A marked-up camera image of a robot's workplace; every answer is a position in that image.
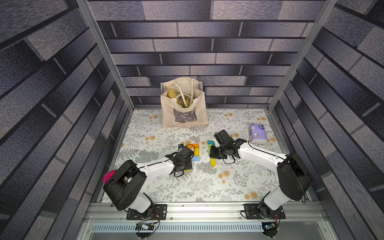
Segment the light blue block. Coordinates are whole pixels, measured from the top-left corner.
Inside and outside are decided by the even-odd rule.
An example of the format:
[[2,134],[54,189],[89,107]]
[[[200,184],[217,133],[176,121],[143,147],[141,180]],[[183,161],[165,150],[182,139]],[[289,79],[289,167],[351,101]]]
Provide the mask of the light blue block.
[[192,162],[198,162],[198,161],[200,161],[200,156],[194,156],[192,158]]

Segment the orange long block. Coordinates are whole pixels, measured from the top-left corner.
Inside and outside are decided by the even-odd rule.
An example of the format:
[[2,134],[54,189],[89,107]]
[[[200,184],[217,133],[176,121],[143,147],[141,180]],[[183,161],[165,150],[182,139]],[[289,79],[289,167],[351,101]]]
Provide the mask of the orange long block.
[[199,144],[187,144],[187,147],[199,148]]

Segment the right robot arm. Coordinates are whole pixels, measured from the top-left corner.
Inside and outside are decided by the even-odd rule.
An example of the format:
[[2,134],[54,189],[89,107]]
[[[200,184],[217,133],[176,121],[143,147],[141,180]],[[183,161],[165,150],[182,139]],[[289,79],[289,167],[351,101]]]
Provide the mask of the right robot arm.
[[211,159],[243,159],[260,164],[278,175],[279,186],[267,193],[259,202],[257,214],[263,219],[275,217],[277,211],[289,201],[300,201],[305,196],[314,178],[302,158],[296,154],[278,154],[236,139],[222,130],[214,135],[219,144],[210,147]]

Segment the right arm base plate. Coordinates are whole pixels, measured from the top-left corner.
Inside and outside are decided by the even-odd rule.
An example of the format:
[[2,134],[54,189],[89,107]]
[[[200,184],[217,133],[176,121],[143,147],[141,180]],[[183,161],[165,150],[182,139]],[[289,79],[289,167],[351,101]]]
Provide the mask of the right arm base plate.
[[277,210],[270,210],[264,204],[260,207],[258,203],[244,204],[243,207],[243,213],[245,214],[245,218],[248,220],[286,219],[282,206],[280,206]]

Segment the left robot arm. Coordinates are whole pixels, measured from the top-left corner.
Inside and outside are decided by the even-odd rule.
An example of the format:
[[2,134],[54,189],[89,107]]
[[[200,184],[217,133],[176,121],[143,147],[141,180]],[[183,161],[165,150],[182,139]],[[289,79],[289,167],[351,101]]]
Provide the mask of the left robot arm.
[[112,201],[112,207],[118,211],[130,210],[142,220],[149,220],[155,212],[155,204],[141,192],[145,182],[160,176],[183,175],[192,169],[194,156],[194,146],[180,145],[178,151],[154,162],[136,164],[132,160],[125,161],[117,170],[104,175],[103,190]]

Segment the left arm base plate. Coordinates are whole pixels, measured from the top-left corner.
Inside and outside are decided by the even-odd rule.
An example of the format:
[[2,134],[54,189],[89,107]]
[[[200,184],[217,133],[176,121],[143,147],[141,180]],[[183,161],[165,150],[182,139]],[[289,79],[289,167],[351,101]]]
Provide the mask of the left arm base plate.
[[143,221],[143,220],[165,220],[167,216],[168,205],[153,204],[145,212],[139,213],[131,208],[127,212],[127,220]]

